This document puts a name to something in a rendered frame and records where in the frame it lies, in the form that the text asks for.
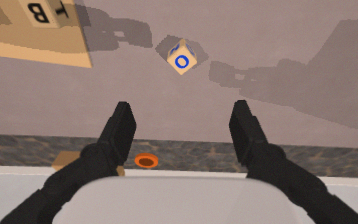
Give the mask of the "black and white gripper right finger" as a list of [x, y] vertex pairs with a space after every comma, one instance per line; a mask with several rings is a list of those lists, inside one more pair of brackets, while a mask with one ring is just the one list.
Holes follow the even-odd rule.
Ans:
[[245, 178], [277, 186], [315, 224], [358, 224], [358, 213], [330, 194], [321, 179], [288, 160], [281, 147], [268, 143], [246, 100], [235, 102], [229, 129], [238, 162], [249, 170]]

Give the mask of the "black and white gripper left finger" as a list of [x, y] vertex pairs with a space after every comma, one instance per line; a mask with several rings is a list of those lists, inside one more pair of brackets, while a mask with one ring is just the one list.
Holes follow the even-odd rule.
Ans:
[[62, 206], [81, 187], [119, 176], [116, 168], [127, 160], [136, 127], [130, 104], [119, 101], [97, 143], [84, 147], [78, 159], [49, 176], [41, 190], [19, 204], [0, 224], [52, 224]]

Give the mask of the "tan mat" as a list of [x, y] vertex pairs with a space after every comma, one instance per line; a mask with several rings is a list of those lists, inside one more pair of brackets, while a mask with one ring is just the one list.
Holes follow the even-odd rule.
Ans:
[[74, 4], [64, 0], [72, 23], [36, 29], [17, 0], [0, 0], [0, 56], [92, 68]]

